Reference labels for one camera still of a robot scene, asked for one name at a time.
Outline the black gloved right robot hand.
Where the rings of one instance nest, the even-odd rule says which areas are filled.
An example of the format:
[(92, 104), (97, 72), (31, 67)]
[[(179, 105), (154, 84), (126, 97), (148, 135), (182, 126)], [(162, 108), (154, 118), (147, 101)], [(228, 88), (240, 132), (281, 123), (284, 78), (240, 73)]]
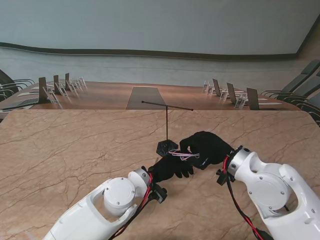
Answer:
[(196, 132), (183, 139), (179, 143), (180, 151), (186, 153), (190, 149), (191, 153), (199, 154), (188, 158), (186, 161), (191, 166), (204, 170), (209, 165), (222, 163), (234, 149), (222, 140), (219, 136), (208, 131)]

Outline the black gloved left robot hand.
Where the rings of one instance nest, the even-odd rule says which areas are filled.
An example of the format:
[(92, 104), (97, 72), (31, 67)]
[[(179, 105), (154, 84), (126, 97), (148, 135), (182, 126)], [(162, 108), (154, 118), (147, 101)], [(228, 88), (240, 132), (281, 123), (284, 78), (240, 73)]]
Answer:
[(152, 174), (152, 182), (159, 183), (172, 178), (176, 175), (178, 178), (188, 178), (194, 174), (193, 167), (187, 162), (182, 161), (178, 156), (167, 155), (161, 158), (157, 163), (148, 168)]

